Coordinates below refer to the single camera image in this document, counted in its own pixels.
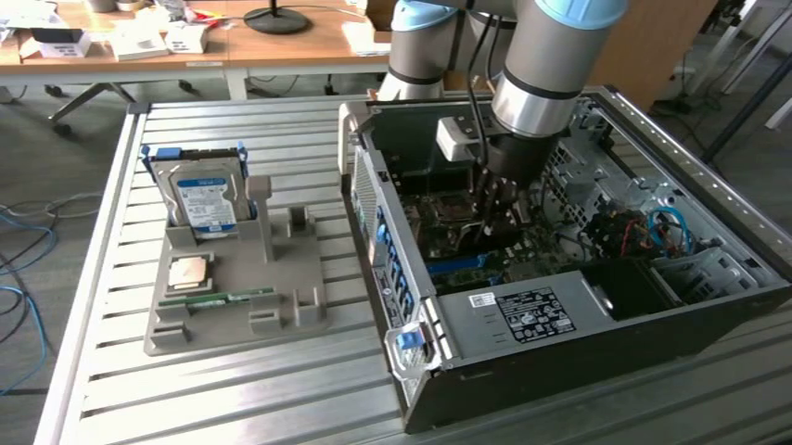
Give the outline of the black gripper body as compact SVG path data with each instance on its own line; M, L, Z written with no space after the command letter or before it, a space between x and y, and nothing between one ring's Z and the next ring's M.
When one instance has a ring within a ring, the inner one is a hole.
M529 185L541 176L559 135L525 137L505 133L487 138L485 168L495 177Z

